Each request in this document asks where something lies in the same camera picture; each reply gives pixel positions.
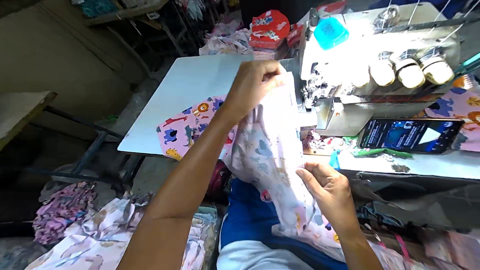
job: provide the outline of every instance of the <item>green fabric scrap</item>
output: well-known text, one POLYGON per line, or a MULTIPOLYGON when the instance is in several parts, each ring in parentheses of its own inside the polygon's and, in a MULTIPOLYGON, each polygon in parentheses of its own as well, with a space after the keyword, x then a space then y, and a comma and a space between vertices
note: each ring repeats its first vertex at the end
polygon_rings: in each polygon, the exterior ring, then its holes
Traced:
POLYGON ((363 156, 367 156, 367 155, 380 154, 380 153, 395 155, 395 156, 401 157, 401 158, 412 158, 413 157, 412 154, 410 154, 410 153, 395 151, 395 150, 387 149, 387 148, 370 149, 370 150, 352 149, 350 152, 355 157, 363 157, 363 156))

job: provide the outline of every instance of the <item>cartoon dinosaur print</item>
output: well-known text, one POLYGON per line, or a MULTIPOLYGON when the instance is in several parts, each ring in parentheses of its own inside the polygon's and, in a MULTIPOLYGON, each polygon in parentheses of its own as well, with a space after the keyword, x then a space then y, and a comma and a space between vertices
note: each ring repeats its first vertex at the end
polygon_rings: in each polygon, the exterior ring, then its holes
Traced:
POLYGON ((208 111, 208 103, 200 103, 200 105, 198 105, 197 109, 193 111, 193 115, 195 116, 200 116, 200 113, 201 112, 206 112, 208 111))
POLYGON ((166 125, 169 125, 173 122, 180 121, 180 120, 183 120, 185 122, 185 121, 187 121, 187 117, 188 116, 184 116, 184 117, 180 117, 180 118, 176 118, 176 119, 168 118, 167 120, 165 120, 165 125, 163 125, 163 126, 165 127, 166 125))
POLYGON ((213 109, 212 109, 212 111, 218 110, 218 109, 220 108, 220 106, 222 106, 222 104, 223 104, 223 100, 216 98, 216 99, 215 99, 215 102, 213 103, 213 109))
POLYGON ((185 127, 185 135, 188 138, 188 143, 187 143, 187 145, 184 145, 184 146, 188 146, 189 148, 192 147, 192 145, 194 143, 193 137, 195 136, 195 131, 196 130, 197 130, 196 128, 191 129, 190 125, 187 125, 185 127))
POLYGON ((175 142, 177 140, 177 131, 174 129, 168 129, 165 130, 165 136, 163 138, 165 139, 164 144, 167 144, 167 142, 175 142))
POLYGON ((192 113, 192 108, 187 108, 185 110, 182 111, 183 114, 191 114, 192 113))
POLYGON ((176 160, 181 159, 181 155, 174 148, 167 149, 167 151, 165 151, 165 155, 171 158, 174 158, 176 160))

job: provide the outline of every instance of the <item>purple fabric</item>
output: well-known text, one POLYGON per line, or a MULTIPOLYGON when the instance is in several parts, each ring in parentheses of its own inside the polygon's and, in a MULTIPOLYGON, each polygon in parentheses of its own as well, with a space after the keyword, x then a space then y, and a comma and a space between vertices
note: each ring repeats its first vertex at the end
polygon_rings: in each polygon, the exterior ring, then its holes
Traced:
POLYGON ((95 184, 87 182, 71 184, 44 201, 33 221, 35 241, 42 245, 60 241, 70 224, 81 221, 93 209, 94 187, 95 184))

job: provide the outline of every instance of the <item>phone screen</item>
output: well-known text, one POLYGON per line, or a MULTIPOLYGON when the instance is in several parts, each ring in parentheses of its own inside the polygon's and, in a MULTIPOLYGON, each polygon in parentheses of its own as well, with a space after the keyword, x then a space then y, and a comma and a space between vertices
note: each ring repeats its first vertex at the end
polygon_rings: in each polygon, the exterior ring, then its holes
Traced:
POLYGON ((442 153, 453 141, 462 121, 372 119, 361 138, 362 148, 403 152, 442 153))

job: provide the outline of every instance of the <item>right hand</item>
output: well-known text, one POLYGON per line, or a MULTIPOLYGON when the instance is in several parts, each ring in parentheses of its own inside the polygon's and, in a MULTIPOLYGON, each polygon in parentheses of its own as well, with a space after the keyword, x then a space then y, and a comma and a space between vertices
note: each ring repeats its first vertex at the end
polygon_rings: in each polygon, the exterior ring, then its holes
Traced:
POLYGON ((348 179, 330 165, 307 162, 297 174, 315 198, 338 235, 356 232, 359 227, 348 179))
POLYGON ((285 68, 275 60, 248 61, 240 64, 237 76, 222 105, 228 120, 238 123, 267 92, 282 86, 285 68))

